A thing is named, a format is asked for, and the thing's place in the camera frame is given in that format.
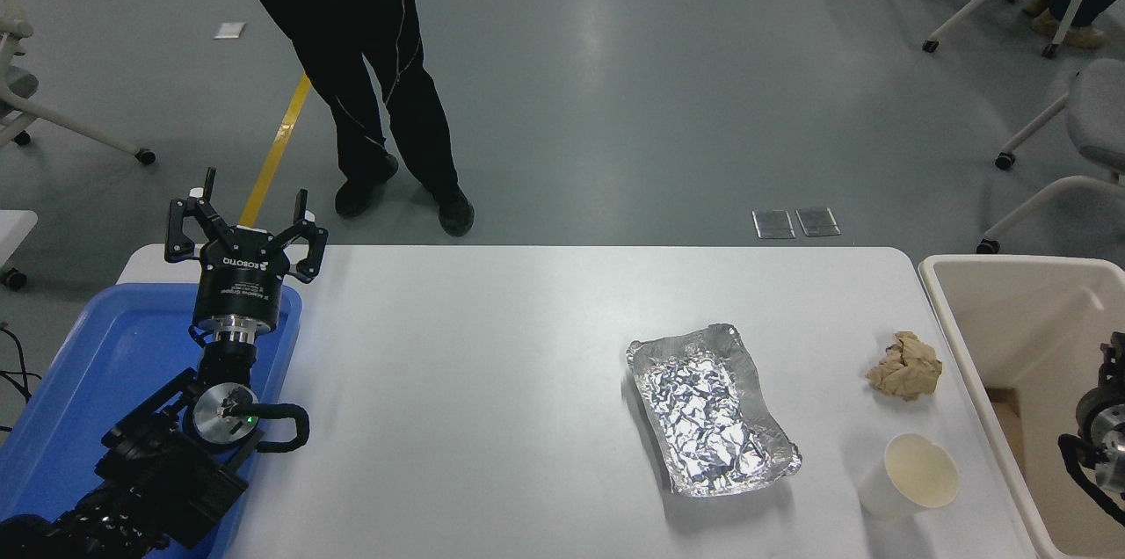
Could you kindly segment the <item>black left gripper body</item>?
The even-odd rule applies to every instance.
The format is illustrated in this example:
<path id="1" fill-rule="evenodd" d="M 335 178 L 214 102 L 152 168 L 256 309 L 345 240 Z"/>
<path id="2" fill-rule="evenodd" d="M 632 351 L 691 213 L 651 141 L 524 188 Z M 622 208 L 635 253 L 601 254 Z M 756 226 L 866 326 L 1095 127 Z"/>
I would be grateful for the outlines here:
<path id="1" fill-rule="evenodd" d="M 230 229 L 230 245 L 209 240 L 200 252 L 200 286 L 194 303 L 192 325 L 216 330 L 222 318 L 256 323 L 256 332 L 276 330 L 284 276 L 289 259 L 284 250 L 262 253 L 272 235 L 266 229 Z"/>

